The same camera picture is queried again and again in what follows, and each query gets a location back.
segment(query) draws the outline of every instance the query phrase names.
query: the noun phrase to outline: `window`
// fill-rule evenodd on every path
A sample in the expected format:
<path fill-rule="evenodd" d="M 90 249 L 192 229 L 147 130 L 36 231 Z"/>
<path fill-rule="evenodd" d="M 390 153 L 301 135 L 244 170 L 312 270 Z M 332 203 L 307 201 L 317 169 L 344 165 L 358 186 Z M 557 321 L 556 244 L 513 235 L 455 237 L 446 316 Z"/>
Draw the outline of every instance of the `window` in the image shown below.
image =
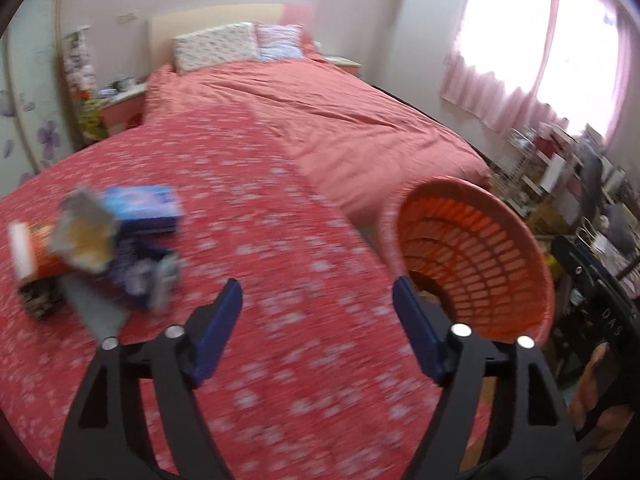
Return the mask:
<path fill-rule="evenodd" d="M 538 99 L 570 120 L 606 132 L 618 67 L 616 17 L 598 0 L 560 0 L 556 33 Z"/>
<path fill-rule="evenodd" d="M 586 123 L 607 132 L 619 39 L 615 13 L 599 0 L 469 0 L 458 41 L 467 65 L 493 72 L 507 93 L 534 91 L 571 133 Z"/>
<path fill-rule="evenodd" d="M 469 0 L 460 54 L 506 91 L 529 92 L 542 63 L 551 0 Z"/>

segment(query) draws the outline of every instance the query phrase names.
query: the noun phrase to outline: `purple flower decal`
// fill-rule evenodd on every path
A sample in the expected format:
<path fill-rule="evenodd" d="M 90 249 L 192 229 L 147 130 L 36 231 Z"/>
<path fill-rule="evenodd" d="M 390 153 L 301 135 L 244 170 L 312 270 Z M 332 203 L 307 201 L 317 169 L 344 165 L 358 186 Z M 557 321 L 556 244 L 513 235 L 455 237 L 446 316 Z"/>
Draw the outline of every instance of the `purple flower decal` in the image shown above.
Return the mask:
<path fill-rule="evenodd" d="M 31 180 L 32 178 L 33 178 L 33 173 L 23 173 L 23 174 L 21 174 L 20 180 L 18 181 L 18 186 L 21 186 L 22 184 L 27 182 L 27 180 Z"/>
<path fill-rule="evenodd" d="M 60 136 L 56 131 L 56 123 L 54 121 L 47 121 L 47 124 L 38 130 L 38 142 L 44 144 L 42 158 L 53 160 L 54 148 L 60 146 Z"/>
<path fill-rule="evenodd" d="M 14 116 L 14 106 L 9 99 L 9 92 L 0 90 L 0 115 L 4 117 Z"/>
<path fill-rule="evenodd" d="M 14 140 L 7 139 L 7 142 L 4 144 L 4 158 L 9 157 L 14 150 Z"/>

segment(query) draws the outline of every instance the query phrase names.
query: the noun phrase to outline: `crumpled wrapper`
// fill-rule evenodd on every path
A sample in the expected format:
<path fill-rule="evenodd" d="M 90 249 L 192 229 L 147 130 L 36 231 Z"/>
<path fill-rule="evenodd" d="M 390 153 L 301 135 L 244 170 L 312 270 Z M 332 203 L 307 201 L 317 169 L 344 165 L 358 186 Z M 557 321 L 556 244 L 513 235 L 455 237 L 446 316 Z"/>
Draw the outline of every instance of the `crumpled wrapper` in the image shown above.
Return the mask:
<path fill-rule="evenodd" d="M 104 273 L 115 257 L 120 222 L 85 187 L 68 193 L 49 240 L 49 249 L 69 266 Z"/>

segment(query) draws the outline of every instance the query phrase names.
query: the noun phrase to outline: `blue box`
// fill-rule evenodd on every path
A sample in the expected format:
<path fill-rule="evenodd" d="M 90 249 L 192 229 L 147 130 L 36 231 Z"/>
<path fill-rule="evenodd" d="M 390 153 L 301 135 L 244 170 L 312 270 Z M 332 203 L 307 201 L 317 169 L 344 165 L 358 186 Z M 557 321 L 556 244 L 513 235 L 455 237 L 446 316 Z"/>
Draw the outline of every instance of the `blue box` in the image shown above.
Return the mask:
<path fill-rule="evenodd" d="M 100 193 L 100 202 L 127 235 L 172 233 L 182 218 L 178 197 L 167 186 L 110 187 Z"/>

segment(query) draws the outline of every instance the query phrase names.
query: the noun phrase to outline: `red bed cover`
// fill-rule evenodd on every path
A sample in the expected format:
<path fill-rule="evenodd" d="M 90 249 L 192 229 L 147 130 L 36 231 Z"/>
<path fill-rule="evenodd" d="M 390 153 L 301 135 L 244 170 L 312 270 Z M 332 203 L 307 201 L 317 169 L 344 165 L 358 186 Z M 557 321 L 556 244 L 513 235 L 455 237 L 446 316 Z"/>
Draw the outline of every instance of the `red bed cover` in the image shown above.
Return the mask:
<path fill-rule="evenodd" d="M 449 175 L 485 186 L 488 168 L 456 133 L 315 59 L 228 63 L 148 82 L 146 122 L 194 104 L 243 102 L 311 182 L 358 227 L 401 184 Z"/>
<path fill-rule="evenodd" d="M 388 272 L 238 105 L 119 134 L 0 202 L 0 408 L 48 472 L 95 343 L 70 310 L 25 316 L 6 226 L 53 220 L 81 183 L 174 186 L 185 211 L 162 241 L 182 259 L 174 300 L 165 316 L 133 314 L 125 343 L 183 323 L 227 279 L 240 281 L 238 324 L 215 377 L 196 392 L 237 479 L 401 477 L 440 393 L 418 369 Z M 143 393 L 158 463 L 172 469 L 149 381 Z M 484 407 L 478 430 L 486 422 Z"/>

